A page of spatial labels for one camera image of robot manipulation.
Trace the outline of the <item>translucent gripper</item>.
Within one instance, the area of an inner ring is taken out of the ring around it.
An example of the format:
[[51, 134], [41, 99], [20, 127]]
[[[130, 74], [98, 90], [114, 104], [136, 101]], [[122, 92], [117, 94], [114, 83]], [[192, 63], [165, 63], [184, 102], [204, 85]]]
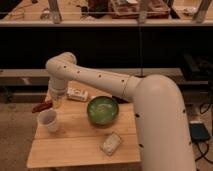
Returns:
[[58, 109], [62, 104], [62, 98], [65, 94], [65, 90], [49, 88], [49, 94], [53, 103], [53, 108]]

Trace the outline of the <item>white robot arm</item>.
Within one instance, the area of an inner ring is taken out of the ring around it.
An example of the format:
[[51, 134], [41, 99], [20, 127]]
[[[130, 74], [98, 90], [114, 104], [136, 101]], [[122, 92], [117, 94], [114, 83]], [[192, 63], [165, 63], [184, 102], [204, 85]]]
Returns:
[[143, 171], [196, 171], [184, 99], [172, 79], [81, 67], [70, 52], [50, 58], [45, 68], [54, 100], [65, 94], [69, 81], [75, 80], [133, 104]]

